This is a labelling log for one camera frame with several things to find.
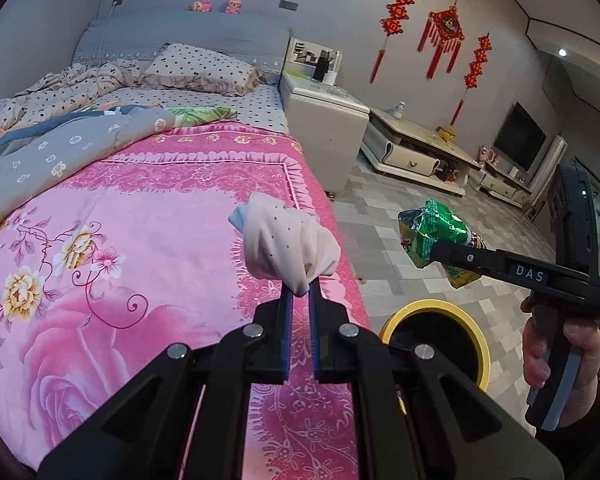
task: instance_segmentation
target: gray blanket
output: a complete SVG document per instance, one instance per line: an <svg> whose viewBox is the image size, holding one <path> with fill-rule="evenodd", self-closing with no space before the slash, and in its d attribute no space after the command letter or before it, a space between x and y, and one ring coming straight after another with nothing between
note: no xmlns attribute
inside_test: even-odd
<svg viewBox="0 0 600 480"><path fill-rule="evenodd" d="M82 118L31 139L16 152L0 155L0 223L88 164L149 135L171 130L174 121L175 115L162 108Z"/></svg>

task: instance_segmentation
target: pink plush toy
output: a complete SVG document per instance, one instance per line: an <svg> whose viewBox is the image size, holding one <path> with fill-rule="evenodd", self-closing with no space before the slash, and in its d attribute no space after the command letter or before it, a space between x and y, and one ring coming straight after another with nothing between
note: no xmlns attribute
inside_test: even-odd
<svg viewBox="0 0 600 480"><path fill-rule="evenodd" d="M187 10L196 10L197 12L210 12L211 11L211 1L202 0L201 2L193 2Z"/></svg>
<svg viewBox="0 0 600 480"><path fill-rule="evenodd" d="M229 0L228 3L224 12L228 14L240 14L240 7L242 6L240 0Z"/></svg>

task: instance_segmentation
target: hanging ornament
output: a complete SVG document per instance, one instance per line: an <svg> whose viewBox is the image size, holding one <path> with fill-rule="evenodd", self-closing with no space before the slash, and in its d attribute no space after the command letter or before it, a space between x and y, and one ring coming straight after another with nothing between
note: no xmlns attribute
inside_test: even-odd
<svg viewBox="0 0 600 480"><path fill-rule="evenodd" d="M374 64L374 68L371 72L371 78L369 79L370 84L373 84L374 80L376 79L376 74L378 73L378 69L382 63L382 58L384 57L384 51L386 50L386 44L389 41L389 36L394 34L402 34L404 32L400 22L402 20L409 19L406 6L413 5L414 3L415 1L413 0L395 0L395 3L388 4L386 6L386 8L389 10L389 17L380 20L380 23L382 24L382 30L384 30L386 37L384 38L382 48L378 51L378 57L376 57L376 63Z"/></svg>
<svg viewBox="0 0 600 480"><path fill-rule="evenodd" d="M466 89L464 90L462 99L460 99L458 108L456 108L454 118L451 119L452 126L456 123L456 119L460 114L460 110L462 110L462 105L464 105L464 99L466 98L467 92L471 88L478 88L478 76L482 75L482 66L488 61L487 51L492 50L489 33L487 33L486 36L481 36L478 38L478 41L480 42L480 48L478 50L474 50L475 60L469 63L469 73L464 76L464 85L466 86Z"/></svg>
<svg viewBox="0 0 600 480"><path fill-rule="evenodd" d="M429 40L436 49L431 64L429 65L429 70L427 70L427 79L433 78L443 54L452 52L451 59L446 67L446 73L450 73L456 64L460 46L462 45L462 40L464 40L462 27L458 20L457 4L458 0L456 0L456 2L447 10L429 13L427 25L425 25L424 32L420 38L420 43L418 44L418 52L424 50L427 40Z"/></svg>

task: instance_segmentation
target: silver screw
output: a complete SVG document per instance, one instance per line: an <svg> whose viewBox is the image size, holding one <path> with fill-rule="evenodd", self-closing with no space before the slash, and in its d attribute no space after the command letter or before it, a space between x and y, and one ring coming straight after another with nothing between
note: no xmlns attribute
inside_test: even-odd
<svg viewBox="0 0 600 480"><path fill-rule="evenodd" d="M264 329L257 323L251 323L242 329L242 333L247 337L260 337L264 334Z"/></svg>
<svg viewBox="0 0 600 480"><path fill-rule="evenodd" d="M424 344L416 346L415 352L420 359L424 359L425 361L431 359L436 354L433 346Z"/></svg>
<svg viewBox="0 0 600 480"><path fill-rule="evenodd" d="M167 355L171 359L182 359L187 355L187 346L182 343L174 343L167 348Z"/></svg>
<svg viewBox="0 0 600 480"><path fill-rule="evenodd" d="M360 333L360 329L353 323L343 323L340 325L338 332L344 337L355 337Z"/></svg>

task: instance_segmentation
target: red tassel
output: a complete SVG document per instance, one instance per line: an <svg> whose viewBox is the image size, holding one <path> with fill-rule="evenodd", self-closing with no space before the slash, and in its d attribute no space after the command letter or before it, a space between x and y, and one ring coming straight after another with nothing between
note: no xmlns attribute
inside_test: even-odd
<svg viewBox="0 0 600 480"><path fill-rule="evenodd" d="M371 78L369 79L369 84L373 84L376 79L376 74L378 73L378 69L380 68L380 63L382 63L382 58L384 57L384 48L378 51L378 57L376 58L376 64L374 65L374 69L371 71Z"/></svg>
<svg viewBox="0 0 600 480"><path fill-rule="evenodd" d="M440 58L442 57L443 44L442 42L438 45L436 49L436 53L433 55L433 59L431 60L431 65L429 65L429 70L427 71L427 79L433 78L433 75L436 73L436 68L438 67L438 63L440 62Z"/></svg>
<svg viewBox="0 0 600 480"><path fill-rule="evenodd" d="M418 44L418 52L422 52L424 48L424 43L427 41L429 37L429 31L431 30L431 21L427 20L427 25L424 28L424 32L422 33L422 37L420 38L420 43Z"/></svg>
<svg viewBox="0 0 600 480"><path fill-rule="evenodd" d="M460 114L460 110L462 110L462 105L464 104L464 99L460 100L460 104L458 105L458 108L456 109L456 113L454 114L454 118L451 119L451 126L453 126L454 124L456 124L456 119L458 118L458 115Z"/></svg>
<svg viewBox="0 0 600 480"><path fill-rule="evenodd" d="M449 60L449 66L446 67L446 73L449 74L454 69L454 65L456 64L456 59L458 58L458 53L460 52L461 46L462 43L458 41L458 44L456 44L456 49L454 50L454 53L451 56L451 60Z"/></svg>

